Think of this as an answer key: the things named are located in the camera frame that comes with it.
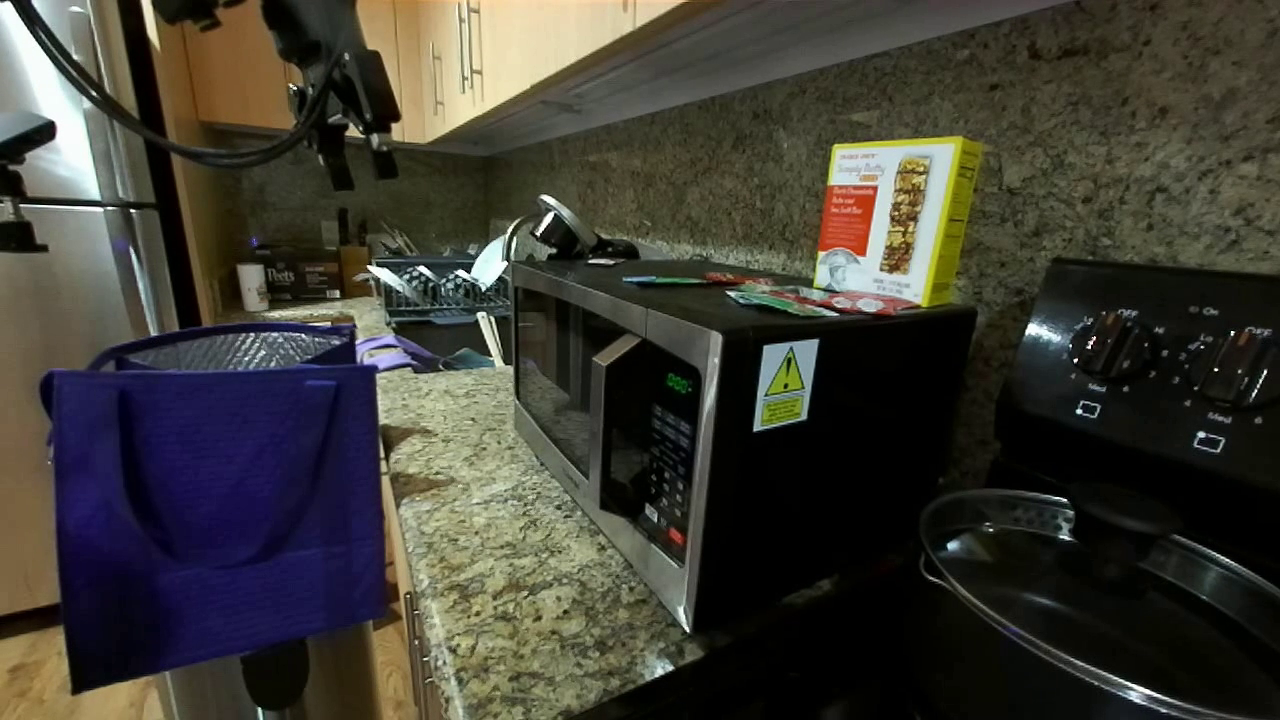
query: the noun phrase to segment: dish rack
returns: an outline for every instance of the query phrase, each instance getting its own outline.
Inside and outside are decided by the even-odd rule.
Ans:
[[[513,290],[502,275],[490,294],[476,290],[470,261],[379,256],[401,290],[379,285],[390,323],[476,323],[476,313],[513,316]]]

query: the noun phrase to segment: yellow warning sticker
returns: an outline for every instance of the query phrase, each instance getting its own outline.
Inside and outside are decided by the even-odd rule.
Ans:
[[[814,401],[814,369],[815,369],[815,339],[790,339],[760,348],[760,381],[757,381],[757,432],[772,432],[785,423],[808,420]]]

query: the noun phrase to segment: cable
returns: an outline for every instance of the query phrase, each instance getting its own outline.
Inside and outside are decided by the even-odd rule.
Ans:
[[[258,167],[258,164],[270,164],[270,159],[280,159],[287,155],[294,147],[301,147],[314,130],[319,124],[324,117],[324,95],[331,90],[331,74],[340,65],[340,46],[331,47],[330,65],[324,65],[324,80],[319,90],[309,95],[309,108],[297,117],[297,124],[287,130],[287,137],[266,144],[266,147],[246,147],[246,151],[231,151],[231,147],[194,147],[194,144],[173,144],[167,137],[152,131],[144,121],[136,121],[115,95],[110,95],[110,90],[88,75],[76,58],[55,42],[55,33],[45,23],[45,15],[38,12],[33,0],[8,0],[12,12],[25,19],[25,30],[33,33],[33,42],[39,46],[39,54],[51,59],[51,69],[94,106],[99,108],[110,121],[115,121],[122,130],[136,131],[139,140],[173,151],[173,155],[183,155],[194,164],[204,164],[204,167]]]

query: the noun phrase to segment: stove knob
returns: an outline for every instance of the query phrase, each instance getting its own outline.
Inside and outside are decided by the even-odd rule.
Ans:
[[[1160,339],[1138,313],[1098,313],[1072,335],[1072,365],[1103,386],[1124,386],[1158,365]]]
[[[1280,401],[1280,348],[1272,329],[1233,329],[1205,359],[1198,391],[1218,409],[1259,409]]]

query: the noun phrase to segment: granite backsplash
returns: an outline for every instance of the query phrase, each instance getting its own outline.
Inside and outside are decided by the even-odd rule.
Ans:
[[[975,137],[992,159],[962,294],[981,335],[952,471],[974,486],[1047,256],[1280,271],[1278,36],[1278,0],[1075,0],[491,159],[405,147],[396,185],[351,155],[351,198],[294,155],[246,176],[246,208],[294,235],[350,204],[445,251],[554,194],[652,256],[808,271],[838,140]]]

